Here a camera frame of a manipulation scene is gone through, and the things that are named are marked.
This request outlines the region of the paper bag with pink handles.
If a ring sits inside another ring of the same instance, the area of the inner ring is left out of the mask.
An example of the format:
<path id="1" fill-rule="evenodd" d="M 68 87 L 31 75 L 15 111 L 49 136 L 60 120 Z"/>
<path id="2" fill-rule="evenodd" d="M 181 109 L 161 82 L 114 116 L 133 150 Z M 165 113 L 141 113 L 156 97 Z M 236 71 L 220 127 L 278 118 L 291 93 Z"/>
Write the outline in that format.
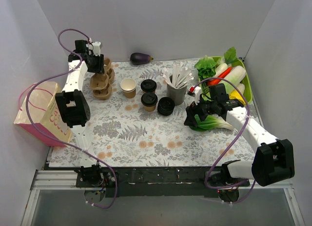
<path id="1" fill-rule="evenodd" d="M 71 130 L 62 121 L 55 100 L 55 94 L 60 92 L 56 82 L 43 82 L 34 89 L 29 97 L 29 113 L 35 124 L 32 126 L 26 112 L 26 101 L 20 105 L 14 124 L 20 126 L 47 146 L 63 147 L 64 144 L 54 141 L 59 139 L 69 142 Z"/>

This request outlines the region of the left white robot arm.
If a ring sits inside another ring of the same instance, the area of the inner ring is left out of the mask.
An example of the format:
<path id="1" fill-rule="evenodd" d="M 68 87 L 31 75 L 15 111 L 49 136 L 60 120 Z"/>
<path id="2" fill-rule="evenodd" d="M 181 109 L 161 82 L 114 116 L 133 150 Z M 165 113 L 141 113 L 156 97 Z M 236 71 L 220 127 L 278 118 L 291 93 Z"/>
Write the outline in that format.
<path id="1" fill-rule="evenodd" d="M 91 148 L 91 136 L 87 128 L 91 111 L 82 88 L 87 72 L 104 72 L 104 55 L 100 53 L 101 46 L 98 41 L 75 41 L 75 50 L 68 56 L 70 73 L 62 91 L 55 95 L 61 118 L 74 135 L 76 146 L 82 150 L 78 171 L 80 180 L 93 187 L 101 186 L 104 176 L 98 161 L 93 158 L 95 154 Z"/>

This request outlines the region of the cardboard cup carrier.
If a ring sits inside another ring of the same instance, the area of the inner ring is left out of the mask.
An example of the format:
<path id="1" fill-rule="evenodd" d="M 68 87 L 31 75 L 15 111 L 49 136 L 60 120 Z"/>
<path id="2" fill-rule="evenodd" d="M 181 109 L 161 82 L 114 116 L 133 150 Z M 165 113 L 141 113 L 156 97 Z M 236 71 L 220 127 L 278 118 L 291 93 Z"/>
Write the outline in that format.
<path id="1" fill-rule="evenodd" d="M 109 83 L 112 83 L 115 78 L 115 71 L 112 67 L 112 61 L 109 58 L 104 58 L 104 70 L 105 73 L 108 75 Z"/>

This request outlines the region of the stack of black lids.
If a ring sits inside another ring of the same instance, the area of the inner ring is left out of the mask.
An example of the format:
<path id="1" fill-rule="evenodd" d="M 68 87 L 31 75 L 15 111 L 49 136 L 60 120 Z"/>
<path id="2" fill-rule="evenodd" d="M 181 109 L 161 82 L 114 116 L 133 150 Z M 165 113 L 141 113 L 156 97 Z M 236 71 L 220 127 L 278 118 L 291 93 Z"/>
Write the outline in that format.
<path id="1" fill-rule="evenodd" d="M 169 97 L 162 97 L 157 106 L 157 111 L 160 115 L 169 116 L 173 113 L 175 102 Z"/>

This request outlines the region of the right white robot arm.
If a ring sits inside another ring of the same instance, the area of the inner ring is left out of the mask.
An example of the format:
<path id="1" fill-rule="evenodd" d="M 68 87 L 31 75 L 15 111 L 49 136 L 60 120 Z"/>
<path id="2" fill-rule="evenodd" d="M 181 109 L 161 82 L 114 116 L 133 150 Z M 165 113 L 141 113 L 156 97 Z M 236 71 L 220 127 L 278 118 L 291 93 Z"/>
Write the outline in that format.
<path id="1" fill-rule="evenodd" d="M 195 116 L 202 122 L 212 114 L 221 116 L 238 130 L 238 136 L 249 143 L 255 156 L 252 162 L 226 162 L 219 173 L 207 173 L 207 179 L 228 186 L 238 179 L 251 179 L 261 186 L 267 186 L 292 178 L 295 175 L 292 143 L 287 139 L 280 140 L 266 131 L 248 114 L 246 103 L 230 99 L 224 84 L 213 85 L 210 91 L 211 99 L 206 101 L 202 98 L 200 87 L 190 88 L 188 94 L 194 96 L 195 101 L 186 107 L 184 125 L 197 127 Z"/>

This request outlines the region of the stack of paper cups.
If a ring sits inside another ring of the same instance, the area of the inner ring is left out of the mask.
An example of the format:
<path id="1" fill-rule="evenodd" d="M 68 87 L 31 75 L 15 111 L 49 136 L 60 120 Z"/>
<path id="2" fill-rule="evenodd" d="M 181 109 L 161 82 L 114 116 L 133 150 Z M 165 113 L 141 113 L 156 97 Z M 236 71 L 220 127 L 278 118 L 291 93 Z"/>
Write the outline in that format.
<path id="1" fill-rule="evenodd" d="M 133 79 L 123 79 L 120 83 L 120 87 L 126 98 L 134 98 L 136 95 L 136 82 Z"/>

